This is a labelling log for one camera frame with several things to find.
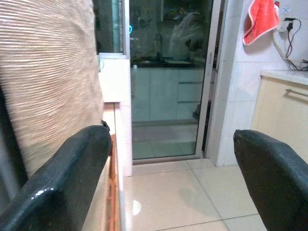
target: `glass door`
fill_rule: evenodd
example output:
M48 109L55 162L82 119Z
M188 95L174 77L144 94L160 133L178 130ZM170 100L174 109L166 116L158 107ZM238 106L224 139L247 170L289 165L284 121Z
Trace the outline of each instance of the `glass door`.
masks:
M133 160L202 156L220 1L130 0Z

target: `kitchen cabinet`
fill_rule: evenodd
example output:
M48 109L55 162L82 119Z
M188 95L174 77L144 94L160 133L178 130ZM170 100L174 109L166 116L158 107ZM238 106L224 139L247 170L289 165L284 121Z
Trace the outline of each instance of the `kitchen cabinet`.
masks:
M306 162L308 162L307 115L307 85L271 77L262 78L252 129L287 143Z
M177 117L179 70L153 69L150 82L150 120Z
M131 70L133 122L150 120L150 75L149 68Z
M195 68L132 69L132 121L193 119L203 75L203 69Z

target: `kitchen floor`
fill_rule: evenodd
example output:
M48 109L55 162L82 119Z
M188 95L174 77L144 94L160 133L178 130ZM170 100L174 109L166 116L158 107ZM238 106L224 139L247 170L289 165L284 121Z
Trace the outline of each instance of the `kitchen floor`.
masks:
M128 231L266 231L238 166L208 159L133 166Z
M133 127L133 159L192 155L197 127L197 124Z

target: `kitchen counter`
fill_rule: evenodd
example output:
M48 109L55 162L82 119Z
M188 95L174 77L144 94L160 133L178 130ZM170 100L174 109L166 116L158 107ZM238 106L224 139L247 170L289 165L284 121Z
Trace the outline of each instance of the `kitchen counter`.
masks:
M132 61L130 66L137 65L138 68L203 68L203 64L193 64L189 62L145 62L145 61Z
M273 71L262 70L261 76L280 79L292 83L298 83L308 86L308 72L305 71Z

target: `power cord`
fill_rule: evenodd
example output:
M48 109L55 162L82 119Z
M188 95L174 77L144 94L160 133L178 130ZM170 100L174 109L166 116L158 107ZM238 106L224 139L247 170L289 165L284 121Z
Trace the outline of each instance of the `power cord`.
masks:
M287 53L285 55L286 57L286 62L288 63L289 65L289 69L290 70L296 70L296 71L308 71L308 61L307 60L302 60L302 63L306 64L307 66L305 67L298 67L296 66L290 59L290 55L293 51L293 40L294 40L294 36L295 34L300 30L300 28L302 27L302 22L297 19L297 18L285 18L284 19L285 21L290 21L288 27L287 27L287 31L288 31L288 41L289 41L289 46L288 46L288 50L287 50ZM293 21L298 21L299 22L299 27L298 29L296 30L296 32L292 35L292 37L290 37L290 31L293 29Z

